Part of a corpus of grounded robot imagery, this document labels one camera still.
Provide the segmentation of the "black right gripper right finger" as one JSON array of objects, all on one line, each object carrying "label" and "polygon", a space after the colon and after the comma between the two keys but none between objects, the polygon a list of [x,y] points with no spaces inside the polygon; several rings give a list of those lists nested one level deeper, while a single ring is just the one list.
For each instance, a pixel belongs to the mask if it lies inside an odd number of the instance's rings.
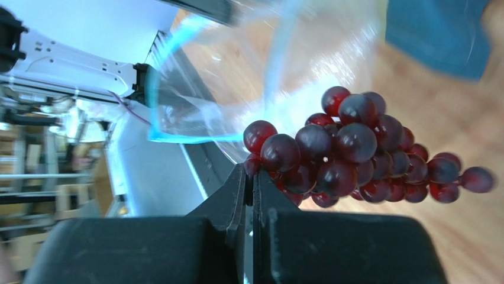
[{"label": "black right gripper right finger", "polygon": [[397,215],[302,211],[253,180],[254,283],[446,283],[425,228]]}]

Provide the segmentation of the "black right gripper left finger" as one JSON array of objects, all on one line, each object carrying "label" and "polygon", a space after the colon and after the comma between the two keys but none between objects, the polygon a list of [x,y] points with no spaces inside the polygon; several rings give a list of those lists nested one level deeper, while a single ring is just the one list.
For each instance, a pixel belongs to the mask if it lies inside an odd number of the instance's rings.
[{"label": "black right gripper left finger", "polygon": [[246,174],[184,216],[59,222],[24,283],[243,283]]}]

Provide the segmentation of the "dark red grape bunch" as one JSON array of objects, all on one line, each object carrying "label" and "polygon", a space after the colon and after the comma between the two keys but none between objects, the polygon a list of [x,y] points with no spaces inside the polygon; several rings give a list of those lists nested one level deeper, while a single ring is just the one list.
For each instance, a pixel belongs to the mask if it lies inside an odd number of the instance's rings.
[{"label": "dark red grape bunch", "polygon": [[372,204],[417,204],[430,196],[450,204],[462,189],[488,193],[496,186],[490,170],[464,168],[454,153],[430,156],[409,128],[387,115],[378,93],[333,86],[321,107],[294,136],[265,120],[249,124],[243,133],[248,179],[266,170],[295,205],[311,199],[321,208],[348,196]]}]

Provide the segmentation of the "clear zip top bag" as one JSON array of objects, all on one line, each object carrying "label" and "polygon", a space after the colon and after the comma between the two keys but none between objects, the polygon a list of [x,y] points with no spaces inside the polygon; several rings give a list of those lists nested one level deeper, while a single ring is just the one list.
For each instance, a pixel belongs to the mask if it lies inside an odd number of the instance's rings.
[{"label": "clear zip top bag", "polygon": [[369,91],[386,1],[232,1],[230,25],[191,13],[153,51],[149,139],[214,142],[234,163],[254,121],[294,136],[323,93]]}]

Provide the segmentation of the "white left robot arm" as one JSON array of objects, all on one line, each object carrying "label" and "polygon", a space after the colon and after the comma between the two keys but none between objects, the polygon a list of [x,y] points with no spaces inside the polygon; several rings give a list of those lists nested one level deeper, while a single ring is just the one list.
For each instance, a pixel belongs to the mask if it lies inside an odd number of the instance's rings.
[{"label": "white left robot arm", "polygon": [[1,8],[1,91],[116,104],[146,104],[144,85],[150,65],[123,63],[78,50],[24,26]]}]

